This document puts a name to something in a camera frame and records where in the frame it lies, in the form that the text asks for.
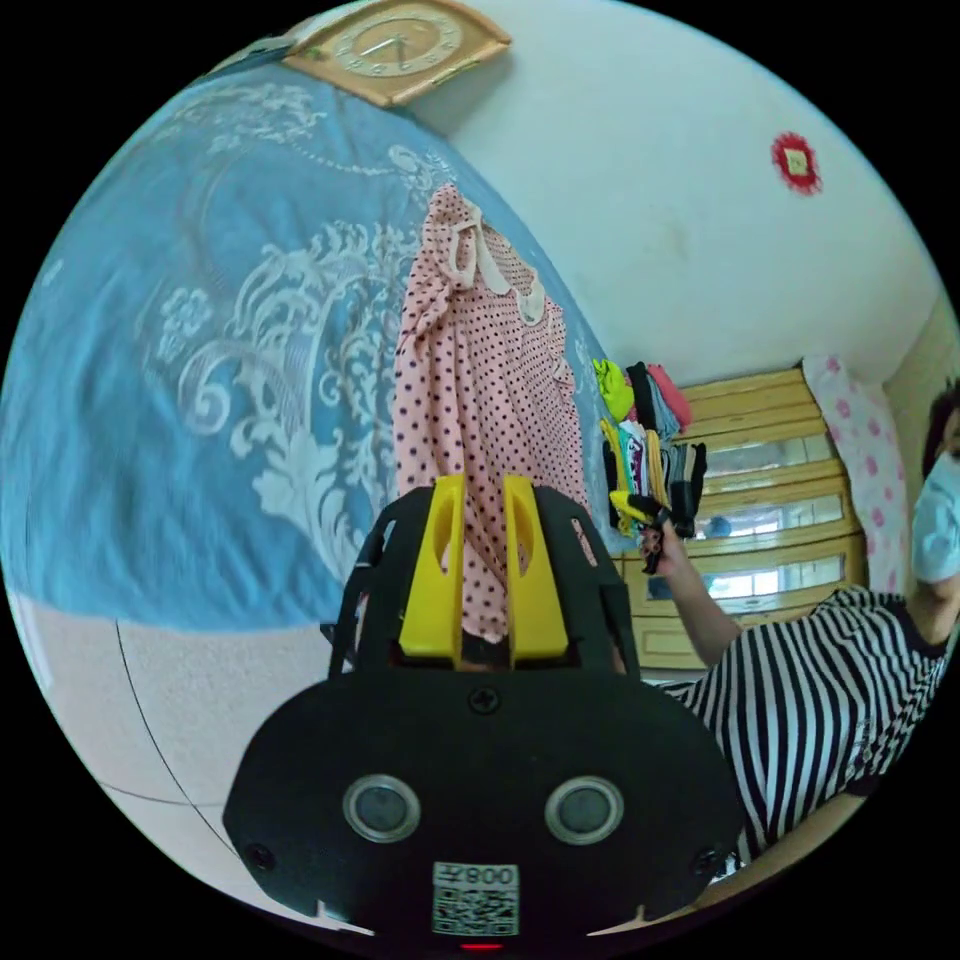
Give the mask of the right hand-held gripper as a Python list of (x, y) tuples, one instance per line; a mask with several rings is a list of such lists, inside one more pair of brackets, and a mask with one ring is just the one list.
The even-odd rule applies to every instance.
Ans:
[(672, 576), (677, 571), (677, 532), (670, 510), (655, 498), (627, 490), (611, 490), (609, 500), (622, 519), (640, 527), (645, 572)]

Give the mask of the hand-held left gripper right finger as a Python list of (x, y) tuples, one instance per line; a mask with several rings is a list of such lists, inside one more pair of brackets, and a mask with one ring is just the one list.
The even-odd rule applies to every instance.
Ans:
[(562, 658), (567, 633), (530, 480), (505, 476), (503, 505), (510, 665), (527, 669)]

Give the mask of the person's right hand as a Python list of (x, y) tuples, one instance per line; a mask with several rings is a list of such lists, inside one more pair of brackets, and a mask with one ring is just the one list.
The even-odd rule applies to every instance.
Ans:
[(670, 578), (691, 568), (684, 543), (669, 519), (647, 532), (645, 549), (653, 575)]

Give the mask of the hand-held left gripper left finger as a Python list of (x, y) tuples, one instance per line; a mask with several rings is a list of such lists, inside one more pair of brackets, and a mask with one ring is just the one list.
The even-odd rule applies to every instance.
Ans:
[(431, 489), (399, 634), (404, 657), (456, 669), (462, 650), (465, 477), (439, 477)]

